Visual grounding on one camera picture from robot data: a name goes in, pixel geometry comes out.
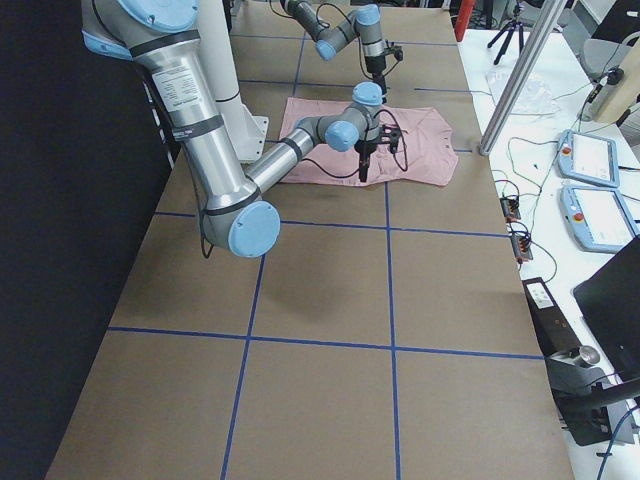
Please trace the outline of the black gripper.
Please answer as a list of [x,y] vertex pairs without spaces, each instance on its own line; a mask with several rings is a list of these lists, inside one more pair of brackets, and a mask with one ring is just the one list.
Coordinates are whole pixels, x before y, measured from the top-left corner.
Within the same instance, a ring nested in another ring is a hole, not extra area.
[[375,55],[369,56],[366,55],[364,57],[366,71],[373,76],[373,82],[380,87],[381,90],[381,98],[386,98],[386,79],[384,71],[386,69],[386,56],[385,55]]
[[355,144],[355,150],[359,154],[359,181],[367,182],[370,167],[370,155],[377,150],[377,143],[376,141],[358,140]]

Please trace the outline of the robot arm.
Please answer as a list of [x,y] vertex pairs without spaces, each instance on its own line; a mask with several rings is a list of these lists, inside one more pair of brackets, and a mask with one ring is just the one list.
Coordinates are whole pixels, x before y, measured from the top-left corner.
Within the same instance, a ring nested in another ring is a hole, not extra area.
[[281,1],[280,5],[309,34],[315,42],[316,51],[325,61],[332,60],[351,42],[359,40],[366,72],[371,81],[381,88],[382,101],[386,102],[386,58],[395,55],[397,49],[384,38],[377,5],[358,7],[335,27],[326,23],[308,1]]
[[340,114],[303,118],[273,147],[242,160],[242,148],[258,145],[265,127],[240,98],[221,2],[85,1],[81,10],[90,51],[149,74],[186,151],[204,243],[239,257],[264,255],[280,233],[279,213],[263,198],[267,190],[320,144],[367,159],[380,141],[386,88],[374,78],[354,88]]

